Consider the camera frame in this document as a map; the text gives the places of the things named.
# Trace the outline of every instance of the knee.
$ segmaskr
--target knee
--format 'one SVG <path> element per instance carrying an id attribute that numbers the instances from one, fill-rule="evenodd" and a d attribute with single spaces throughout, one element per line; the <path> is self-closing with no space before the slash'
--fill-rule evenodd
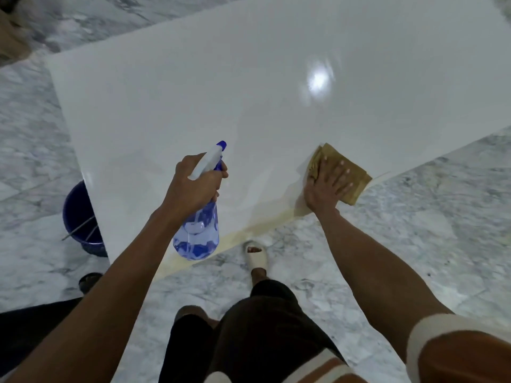
<path id="1" fill-rule="evenodd" d="M 209 317 L 208 314 L 202 309 L 200 306 L 197 305 L 186 305 L 183 306 L 180 310 L 176 313 L 176 318 L 174 319 L 174 322 L 179 320 L 184 315 L 197 315 L 201 317 L 201 319 L 208 321 Z"/>

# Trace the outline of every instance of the spray bottle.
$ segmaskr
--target spray bottle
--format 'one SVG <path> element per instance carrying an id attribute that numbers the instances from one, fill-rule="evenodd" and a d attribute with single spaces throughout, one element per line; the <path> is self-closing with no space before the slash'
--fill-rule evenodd
<path id="1" fill-rule="evenodd" d="M 222 152 L 226 146 L 225 141 L 217 143 L 201 158 L 188 178 L 197 180 L 204 172 L 222 170 Z M 188 260 L 208 257 L 219 242 L 217 204 L 213 201 L 190 215 L 172 239 L 177 253 Z"/>

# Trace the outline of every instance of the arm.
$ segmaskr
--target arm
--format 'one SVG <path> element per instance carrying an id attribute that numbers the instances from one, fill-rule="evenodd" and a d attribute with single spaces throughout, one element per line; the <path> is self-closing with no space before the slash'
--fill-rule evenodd
<path id="1" fill-rule="evenodd" d="M 308 180 L 304 196 L 367 320 L 406 361 L 406 345 L 415 324 L 451 311 L 401 258 L 342 218 L 335 206 L 350 187 L 349 170 L 323 160 L 317 180 Z"/>
<path id="2" fill-rule="evenodd" d="M 163 204 L 94 288 L 18 367 L 8 383 L 110 382 L 163 255 L 182 222 L 216 200 L 223 171 L 188 180 L 202 155 L 186 156 Z"/>

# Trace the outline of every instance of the hand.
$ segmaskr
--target hand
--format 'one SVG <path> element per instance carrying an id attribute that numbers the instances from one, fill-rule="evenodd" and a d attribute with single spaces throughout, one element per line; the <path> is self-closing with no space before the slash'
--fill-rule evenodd
<path id="1" fill-rule="evenodd" d="M 209 201 L 216 201 L 220 196 L 217 190 L 222 179 L 226 179 L 227 166 L 222 161 L 222 170 L 211 170 L 201 174 L 197 180 L 190 180 L 197 163 L 205 153 L 194 156 L 185 156 L 176 165 L 176 173 L 163 200 L 163 208 L 172 208 L 182 218 L 187 218 L 197 212 Z"/>
<path id="2" fill-rule="evenodd" d="M 348 175 L 349 169 L 344 168 L 344 161 L 335 163 L 326 157 L 320 160 L 318 178 L 309 177 L 303 189 L 305 203 L 311 211 L 317 215 L 335 209 L 341 197 L 353 187 Z"/>

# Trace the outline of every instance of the glossy white surface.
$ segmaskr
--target glossy white surface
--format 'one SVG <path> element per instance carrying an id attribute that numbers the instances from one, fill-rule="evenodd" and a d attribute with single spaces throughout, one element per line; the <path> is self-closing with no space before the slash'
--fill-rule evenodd
<path id="1" fill-rule="evenodd" d="M 321 142 L 377 183 L 506 127 L 509 38 L 490 0 L 243 0 L 48 64 L 113 260 L 221 139 L 235 244 L 294 208 Z"/>

